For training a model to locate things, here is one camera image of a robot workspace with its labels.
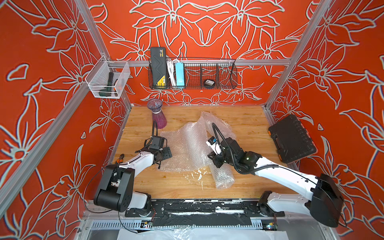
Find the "bubble wrap sheet of vase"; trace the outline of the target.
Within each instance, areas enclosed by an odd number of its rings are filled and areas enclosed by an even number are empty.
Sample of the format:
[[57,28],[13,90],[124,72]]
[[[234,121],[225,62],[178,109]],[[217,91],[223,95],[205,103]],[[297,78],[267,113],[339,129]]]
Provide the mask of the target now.
[[161,132],[168,141],[172,157],[161,163],[162,172],[188,172],[209,165],[210,147],[206,125],[203,120],[190,122],[177,131]]

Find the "purple glass vase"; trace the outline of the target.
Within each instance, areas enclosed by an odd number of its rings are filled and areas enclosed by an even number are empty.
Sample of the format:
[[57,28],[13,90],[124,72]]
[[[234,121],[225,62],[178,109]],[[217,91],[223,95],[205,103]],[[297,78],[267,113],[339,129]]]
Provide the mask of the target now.
[[157,122],[158,128],[165,128],[167,120],[162,110],[163,102],[159,99],[151,99],[148,101],[147,107],[152,112],[153,121]]

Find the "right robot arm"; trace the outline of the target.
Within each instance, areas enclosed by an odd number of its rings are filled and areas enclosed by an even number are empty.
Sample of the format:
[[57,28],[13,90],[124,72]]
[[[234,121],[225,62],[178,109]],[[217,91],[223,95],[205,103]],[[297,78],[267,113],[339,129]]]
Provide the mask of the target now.
[[319,177],[301,173],[276,164],[266,157],[244,151],[237,141],[225,138],[216,124],[212,124],[213,137],[207,140],[212,152],[208,157],[219,169],[224,164],[234,167],[241,175],[254,175],[274,181],[295,192],[282,195],[263,192],[257,211],[264,217],[275,217],[283,212],[311,216],[319,223],[336,228],[341,226],[344,198],[334,180],[325,174]]

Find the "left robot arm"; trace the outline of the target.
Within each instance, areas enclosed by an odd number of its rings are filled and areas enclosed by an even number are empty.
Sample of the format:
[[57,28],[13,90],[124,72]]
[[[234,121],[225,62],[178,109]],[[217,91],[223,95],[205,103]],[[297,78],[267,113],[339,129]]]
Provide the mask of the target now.
[[172,157],[167,139],[159,136],[158,130],[157,121],[153,121],[151,137],[145,140],[136,157],[105,167],[93,199],[96,206],[119,213],[134,209],[140,215],[152,211],[151,195],[135,192],[134,180],[143,170],[153,165],[161,167],[162,161]]

